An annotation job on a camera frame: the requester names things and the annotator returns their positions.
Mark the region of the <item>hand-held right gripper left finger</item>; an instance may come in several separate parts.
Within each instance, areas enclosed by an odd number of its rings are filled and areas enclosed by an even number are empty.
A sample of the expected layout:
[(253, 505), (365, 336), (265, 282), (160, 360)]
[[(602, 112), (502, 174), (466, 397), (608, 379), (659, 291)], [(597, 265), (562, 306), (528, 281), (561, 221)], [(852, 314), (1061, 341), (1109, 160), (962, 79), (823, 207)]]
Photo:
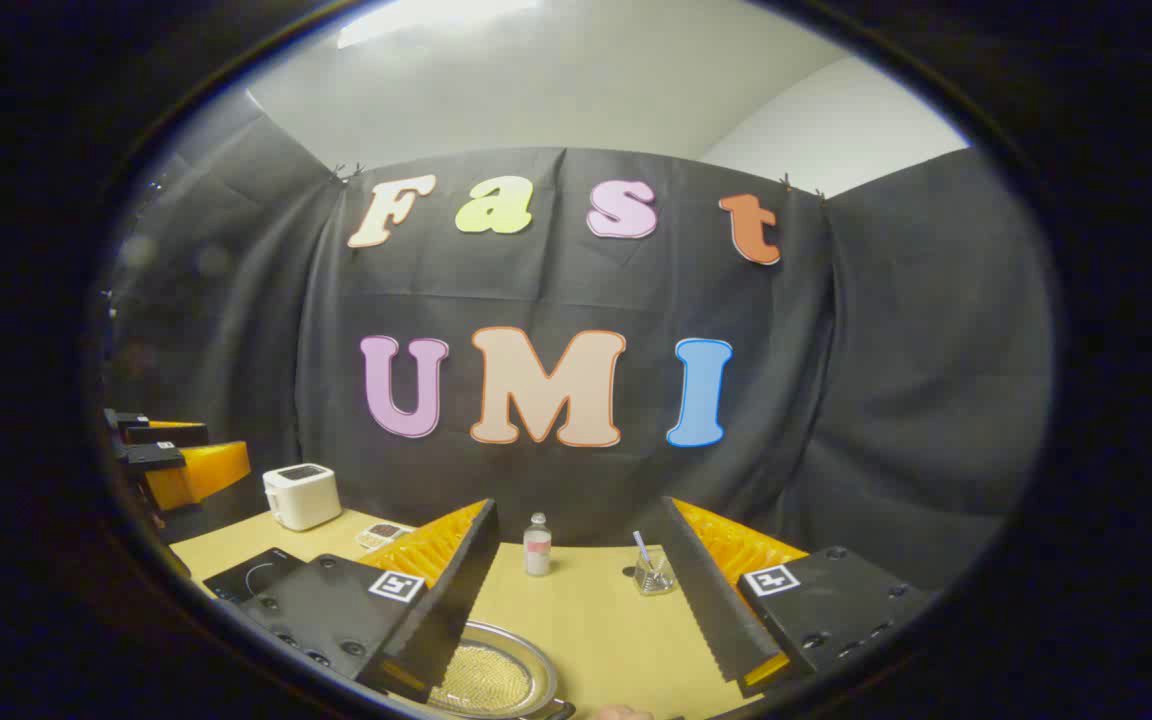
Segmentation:
[(497, 502), (484, 498), (361, 560), (321, 553), (238, 611), (343, 679), (425, 702), (442, 683), (499, 543)]

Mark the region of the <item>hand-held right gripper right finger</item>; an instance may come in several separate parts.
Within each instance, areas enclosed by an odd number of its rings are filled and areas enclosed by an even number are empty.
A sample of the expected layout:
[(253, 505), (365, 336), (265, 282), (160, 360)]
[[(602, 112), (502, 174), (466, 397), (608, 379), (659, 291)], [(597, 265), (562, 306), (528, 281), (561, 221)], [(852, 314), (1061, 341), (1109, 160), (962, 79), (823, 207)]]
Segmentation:
[(745, 697), (861, 659), (934, 598), (858, 552), (801, 551), (680, 498), (660, 498), (658, 541), (719, 674)]

